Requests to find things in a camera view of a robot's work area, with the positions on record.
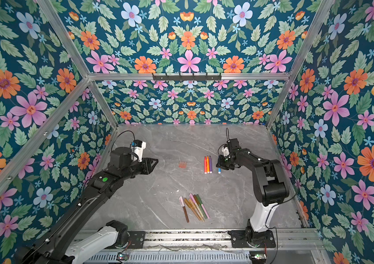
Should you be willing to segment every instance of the wallpaper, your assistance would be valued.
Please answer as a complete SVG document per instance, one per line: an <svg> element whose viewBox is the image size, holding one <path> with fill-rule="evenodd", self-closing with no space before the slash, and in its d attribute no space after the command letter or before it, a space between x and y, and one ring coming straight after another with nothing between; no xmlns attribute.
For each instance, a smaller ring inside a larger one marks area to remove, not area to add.
<svg viewBox="0 0 374 264"><path fill-rule="evenodd" d="M0 263L45 234L95 173L111 127L86 89L0 196Z"/></svg>
<svg viewBox="0 0 374 264"><path fill-rule="evenodd" d="M374 263L374 0L332 8L272 127L335 264Z"/></svg>
<svg viewBox="0 0 374 264"><path fill-rule="evenodd" d="M320 1L63 1L91 72L289 71ZM307 61L312 62L309 54Z"/></svg>
<svg viewBox="0 0 374 264"><path fill-rule="evenodd" d="M119 123L265 124L284 83L277 80L102 81Z"/></svg>
<svg viewBox="0 0 374 264"><path fill-rule="evenodd" d="M0 1L0 172L79 79L34 2Z"/></svg>

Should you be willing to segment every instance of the diagonal metal bar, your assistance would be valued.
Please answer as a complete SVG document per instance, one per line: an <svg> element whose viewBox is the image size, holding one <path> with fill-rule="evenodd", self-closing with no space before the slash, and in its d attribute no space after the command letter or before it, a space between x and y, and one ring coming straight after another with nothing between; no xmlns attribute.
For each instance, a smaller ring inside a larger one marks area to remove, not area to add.
<svg viewBox="0 0 374 264"><path fill-rule="evenodd" d="M163 80L179 80L180 76L182 77L193 77L191 73L169 73L169 74L155 74L155 77L162 77ZM195 77L205 77L205 73L195 73ZM209 73L208 77L218 77L219 74L217 73ZM286 81L290 78L289 73L221 73L222 80L279 80L279 81ZM152 74L142 74L142 73L90 73L89 79L92 81L104 81L104 80L153 80Z"/></svg>
<svg viewBox="0 0 374 264"><path fill-rule="evenodd" d="M116 122L116 119L114 115L112 114L109 104L106 102L105 97L100 92L99 87L96 84L96 82L91 81L89 83L89 89L93 93L93 96L95 97L96 101L98 102L98 105L102 109L102 112L105 114L106 118L108 119L108 122L111 124L111 127L116 129L116 127L118 126L118 123Z"/></svg>
<svg viewBox="0 0 374 264"><path fill-rule="evenodd" d="M27 160L33 156L35 151L41 146L46 139L49 132L54 130L54 127L68 112L68 109L74 102L82 95L86 89L89 81L84 78L74 90L64 99L64 101L57 107L57 109L48 117L45 123L37 130L37 132L26 142L26 144L17 152L11 161L0 172L0 195L3 194L13 179L21 171L27 163Z"/></svg>
<svg viewBox="0 0 374 264"><path fill-rule="evenodd" d="M58 13L52 5L51 1L38 0L37 3L39 4L39 7L42 9L42 12L45 14L46 18L51 24L53 30L55 31L55 34L57 34L58 38L63 44L64 49L72 59L74 65L79 70L80 75L83 78L86 78L89 74L89 69L84 63L84 60L77 50L76 46L74 45L73 40L71 40L70 36L68 35L68 30L65 29L65 26L58 16Z"/></svg>
<svg viewBox="0 0 374 264"><path fill-rule="evenodd" d="M275 121L275 118L277 117L279 111L281 110L282 104L284 103L288 95L288 91L294 84L295 79L297 78L298 72L303 66L303 62L306 59L306 56L309 53L311 46L313 45L313 42L316 39L316 36L319 33L321 26L323 22L325 21L329 13L329 10L332 7L334 2L335 0L322 0L321 1L319 9L317 9L317 12L313 18L313 21L311 22L309 32L307 33L307 36L305 40L303 41L303 45L301 45L300 51L298 52L297 56L295 57L294 63L292 64L291 72L290 72L291 77L287 81L287 83L284 85L284 87L282 88L281 93L279 94L278 99L276 100L276 103L274 105L274 108L272 109L271 118L266 124L268 128L272 126L272 124Z"/></svg>

